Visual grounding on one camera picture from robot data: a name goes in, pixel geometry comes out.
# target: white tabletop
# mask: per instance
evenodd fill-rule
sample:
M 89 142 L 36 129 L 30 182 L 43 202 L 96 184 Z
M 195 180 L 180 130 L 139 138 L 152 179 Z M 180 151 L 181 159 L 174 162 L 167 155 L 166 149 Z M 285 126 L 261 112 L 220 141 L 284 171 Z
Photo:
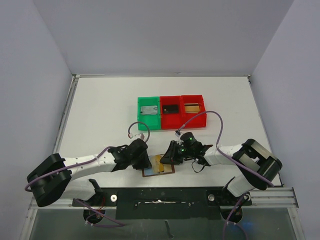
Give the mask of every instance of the white tabletop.
M 137 98 L 178 95 L 203 95 L 206 110 L 220 113 L 224 123 L 222 146 L 242 144 L 251 138 L 270 149 L 246 77 L 101 77 L 79 79 L 59 153 L 62 157 L 80 157 L 97 154 L 106 146 L 129 144 L 127 131 L 137 120 Z M 215 144 L 219 130 L 218 117 L 208 113 L 206 128 L 188 131 L 203 144 Z M 139 132 L 137 126 L 131 131 Z M 174 130 L 152 131 L 148 154 L 165 153 L 174 139 Z M 141 170 L 130 166 L 85 178 L 96 179 L 104 188 L 221 187 L 240 174 L 235 165 L 215 165 L 195 173 L 187 161 L 175 166 L 174 174 L 142 177 Z M 281 185 L 278 175 L 273 184 Z

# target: metal frame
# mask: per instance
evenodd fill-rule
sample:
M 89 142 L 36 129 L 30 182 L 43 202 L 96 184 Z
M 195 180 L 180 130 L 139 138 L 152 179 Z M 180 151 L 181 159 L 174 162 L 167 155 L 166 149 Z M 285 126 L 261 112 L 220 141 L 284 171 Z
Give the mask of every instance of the metal frame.
M 178 72 L 170 74 L 170 77 L 177 77 L 177 76 L 180 77 Z M 79 79 L 80 78 L 101 78 L 101 77 L 105 77 L 105 75 L 104 74 L 74 74 L 72 76 L 69 93 L 68 93 L 66 104 L 64 107 L 55 145 L 53 148 L 53 153 L 58 153 L 60 150 L 61 142 L 62 142 L 64 131 L 67 125 L 70 109 L 76 93 Z M 299 206 L 298 206 L 297 198 L 293 188 L 276 187 L 276 188 L 268 188 L 265 191 L 253 190 L 250 192 L 250 194 L 251 194 L 252 205 L 243 206 L 244 208 L 287 208 L 290 216 L 290 220 L 293 226 L 293 230 L 296 235 L 296 239 L 305 240 L 302 225 L 298 218 L 297 208 Z M 28 209 L 28 213 L 24 222 L 24 226 L 20 235 L 20 240 L 29 240 L 32 233 L 33 225 L 35 223 L 35 218 L 36 218 L 38 209 L 40 209 L 40 207 L 37 206 L 36 200 L 32 198 L 29 209 Z M 41 209 L 78 210 L 78 209 L 84 209 L 84 207 L 73 207 L 71 199 L 62 199 L 62 200 L 56 201 L 55 203 L 47 207 L 41 207 Z M 117 209 L 117 207 L 105 207 L 104 209 Z

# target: table top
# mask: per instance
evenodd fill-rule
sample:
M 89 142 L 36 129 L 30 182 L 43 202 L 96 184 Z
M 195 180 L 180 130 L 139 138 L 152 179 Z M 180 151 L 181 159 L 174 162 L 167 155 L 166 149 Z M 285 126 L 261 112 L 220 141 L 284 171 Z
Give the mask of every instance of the table top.
M 97 154 L 106 146 L 129 144 L 128 127 L 137 120 L 137 98 L 178 95 L 202 95 L 206 110 L 222 116 L 222 146 L 251 138 L 270 150 L 246 77 L 99 77 L 78 80 L 58 152 L 62 157 L 81 157 Z M 131 131 L 139 133 L 138 126 Z M 220 121 L 208 113 L 205 128 L 188 131 L 203 144 L 215 144 Z M 148 155 L 165 153 L 174 139 L 174 130 L 151 131 Z M 222 187 L 240 174 L 235 165 L 215 165 L 195 173 L 191 161 L 186 161 L 175 166 L 174 174 L 142 177 L 141 170 L 130 166 L 85 178 L 96 179 L 103 188 Z M 281 186 L 279 175 L 273 184 Z

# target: plastic container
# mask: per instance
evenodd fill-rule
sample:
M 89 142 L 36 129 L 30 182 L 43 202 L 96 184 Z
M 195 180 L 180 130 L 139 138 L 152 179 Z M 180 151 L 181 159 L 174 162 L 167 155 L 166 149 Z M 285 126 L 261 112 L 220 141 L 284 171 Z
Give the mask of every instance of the plastic container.
M 166 109 L 169 106 L 177 106 L 177 112 L 176 109 Z M 160 96 L 161 129 L 180 128 L 184 124 L 183 109 L 181 96 Z
M 157 106 L 156 114 L 142 114 L 141 107 Z M 160 100 L 158 96 L 138 97 L 137 120 L 148 125 L 150 130 L 161 129 Z M 140 131 L 146 131 L 147 128 L 143 124 L 138 124 Z
M 182 118 L 184 124 L 186 121 L 194 117 L 199 113 L 203 113 L 206 111 L 204 98 L 202 95 L 182 95 L 181 96 L 182 102 Z M 185 104 L 199 104 L 200 112 L 199 113 L 187 113 L 185 111 Z M 207 114 L 203 114 L 201 116 L 196 117 L 191 122 L 189 122 L 185 128 L 204 128 L 207 125 Z

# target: wall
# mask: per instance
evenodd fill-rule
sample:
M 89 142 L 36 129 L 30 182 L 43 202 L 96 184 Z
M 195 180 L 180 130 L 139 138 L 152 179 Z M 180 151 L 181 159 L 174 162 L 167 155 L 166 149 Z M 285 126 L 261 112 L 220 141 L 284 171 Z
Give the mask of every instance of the wall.
M 294 186 L 307 240 L 320 239 L 320 1 L 295 0 L 252 75 L 281 175 Z
M 73 73 L 251 74 L 293 0 L 34 0 Z
M 0 2 L 0 235 L 19 239 L 27 175 L 52 153 L 71 73 L 31 0 Z

